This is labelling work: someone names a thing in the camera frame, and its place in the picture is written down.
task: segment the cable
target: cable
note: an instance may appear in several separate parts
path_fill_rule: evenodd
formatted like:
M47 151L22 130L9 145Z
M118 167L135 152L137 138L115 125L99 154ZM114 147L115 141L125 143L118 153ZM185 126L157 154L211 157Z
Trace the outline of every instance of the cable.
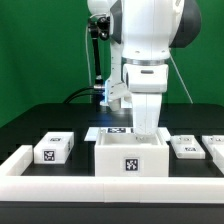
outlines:
M87 66L88 66L89 85L92 86L92 74L91 74L91 68L90 68L89 47L88 47L88 25L86 26L85 45L86 45L86 60L87 60Z
M178 70L178 68L177 68L177 65L176 65L175 61L173 60L173 57L172 57L171 54L170 54L170 59L171 59L171 61L172 61L172 63L173 63L173 66L174 66L174 68L175 68L175 70L176 70L177 76L178 76L178 78L180 79L180 82L181 82L181 84L182 84L182 86L183 86L183 88L184 88L184 90L185 90L185 93L186 93L187 96L188 96L189 101L191 102L191 104L193 104L194 102L193 102L193 100L192 100L192 98L191 98L191 96L190 96L190 94L189 94L189 92L188 92L188 89L187 89L187 87L186 87L186 85L185 85L185 83L184 83L184 80L182 79L181 74L180 74L180 72L179 72L179 70Z
M78 95L75 95L73 97L71 97L67 102L66 104L70 103L72 100L78 98L78 97L82 97L82 96L94 96L94 95L102 95L100 93L84 93L84 94L78 94Z
M77 91L75 91L74 93L72 93L70 96L68 96L64 101L63 103L69 103L71 99L73 99L73 97L75 97L76 95L78 95L79 93L81 92L84 92L86 90L92 90L94 89L93 86L89 86L89 87L85 87L85 88L82 88L82 89L79 89Z

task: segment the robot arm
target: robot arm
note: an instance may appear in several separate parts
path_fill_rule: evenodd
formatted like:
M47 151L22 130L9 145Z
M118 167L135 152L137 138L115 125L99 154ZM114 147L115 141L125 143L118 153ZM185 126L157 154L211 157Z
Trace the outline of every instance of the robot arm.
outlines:
M113 108L128 92L134 132L140 140L148 138L156 133L162 93L167 90L169 47L185 47L200 31L197 4L195 0L88 0L88 6L92 13L111 11L109 105Z

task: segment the black tabletop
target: black tabletop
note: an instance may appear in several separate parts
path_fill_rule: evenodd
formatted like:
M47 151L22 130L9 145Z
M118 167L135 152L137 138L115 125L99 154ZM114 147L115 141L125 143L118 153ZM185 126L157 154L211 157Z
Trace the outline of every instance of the black tabletop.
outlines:
M205 160L179 160L170 146L170 177L222 178L204 147L202 135L224 134L224 108L208 104L164 104L160 127L171 135L195 135ZM20 145L35 146L49 131L72 131L75 145L64 165L31 164L23 175L94 176L94 142L85 142L89 127L132 127L130 109L111 112L92 104L37 105L0 129L0 163ZM221 223L224 205L136 203L0 202L0 223Z

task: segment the white box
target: white box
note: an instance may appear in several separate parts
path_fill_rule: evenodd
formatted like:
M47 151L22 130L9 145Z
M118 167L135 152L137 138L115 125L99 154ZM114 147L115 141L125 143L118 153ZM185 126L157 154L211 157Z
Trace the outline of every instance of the white box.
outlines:
M193 135L172 136L171 144L178 159L205 159L205 152Z
M158 132L148 143L134 133L100 130L95 145L96 176L167 177L169 146Z
M64 164L73 146L73 132L48 132L34 148L34 163Z

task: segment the green screen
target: green screen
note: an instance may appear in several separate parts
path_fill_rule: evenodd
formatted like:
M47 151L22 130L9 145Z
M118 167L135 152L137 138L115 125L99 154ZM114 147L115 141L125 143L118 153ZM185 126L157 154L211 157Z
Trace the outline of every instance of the green screen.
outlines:
M202 30L172 54L194 103L224 105L223 0L198 0ZM61 103L89 85L85 0L0 1L0 126L34 105ZM90 57L93 57L88 37ZM100 41L101 68L110 74L109 43ZM91 71L94 74L93 60ZM166 103L189 100L170 63ZM75 102L89 102L89 98Z

